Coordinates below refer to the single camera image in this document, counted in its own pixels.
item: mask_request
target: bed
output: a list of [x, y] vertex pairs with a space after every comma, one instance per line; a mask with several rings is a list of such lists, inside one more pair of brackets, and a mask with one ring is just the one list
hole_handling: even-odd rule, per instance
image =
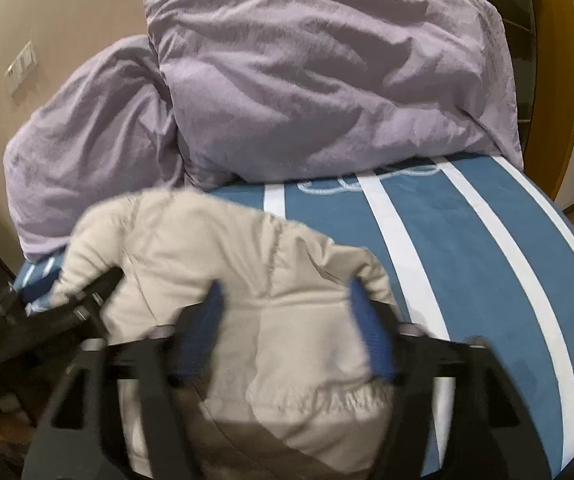
[[[503, 158], [416, 159], [213, 194], [369, 248], [407, 321], [439, 338], [491, 341], [528, 404], [552, 473], [574, 457], [574, 227]], [[44, 283], [61, 260], [25, 264], [17, 286]], [[44, 307], [46, 298], [33, 304]], [[425, 472], [444, 449], [449, 393], [441, 380]]]

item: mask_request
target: wall socket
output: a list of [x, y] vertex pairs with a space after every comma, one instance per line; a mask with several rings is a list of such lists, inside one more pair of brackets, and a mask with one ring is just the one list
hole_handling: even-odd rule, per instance
[[36, 51], [33, 48], [33, 43], [27, 43], [20, 54], [16, 56], [14, 62], [9, 65], [9, 68], [4, 73], [7, 91], [9, 95], [13, 95], [20, 84], [26, 79], [31, 71], [38, 65], [38, 58], [36, 58]]

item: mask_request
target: beige jacket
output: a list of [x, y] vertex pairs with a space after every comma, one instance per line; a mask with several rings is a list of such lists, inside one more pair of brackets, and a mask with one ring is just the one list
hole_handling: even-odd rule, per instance
[[[360, 276], [373, 299], [394, 304], [368, 250], [193, 190], [155, 190], [83, 216], [52, 300], [112, 265], [125, 279], [104, 308], [110, 344], [174, 322], [212, 280], [224, 284], [208, 369], [177, 390], [209, 479], [366, 477], [393, 391], [372, 378], [346, 283]], [[132, 465], [150, 476], [134, 381], [122, 409]]]

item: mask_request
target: light switch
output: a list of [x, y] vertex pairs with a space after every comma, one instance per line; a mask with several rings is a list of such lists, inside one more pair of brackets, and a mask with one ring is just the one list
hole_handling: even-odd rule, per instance
[[38, 59], [36, 58], [33, 43], [30, 41], [22, 48], [20, 54], [16, 56], [16, 59], [9, 65], [4, 74], [9, 95], [13, 95], [16, 92], [20, 84], [36, 68], [36, 65], [38, 65]]

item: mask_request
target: pillow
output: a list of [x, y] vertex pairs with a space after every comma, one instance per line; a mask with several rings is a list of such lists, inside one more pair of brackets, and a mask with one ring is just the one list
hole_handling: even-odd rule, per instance
[[412, 156], [522, 167], [512, 63], [485, 0], [145, 0], [192, 184]]
[[32, 262], [64, 247], [96, 202], [182, 180], [170, 97], [147, 36], [78, 68], [4, 152], [12, 220]]

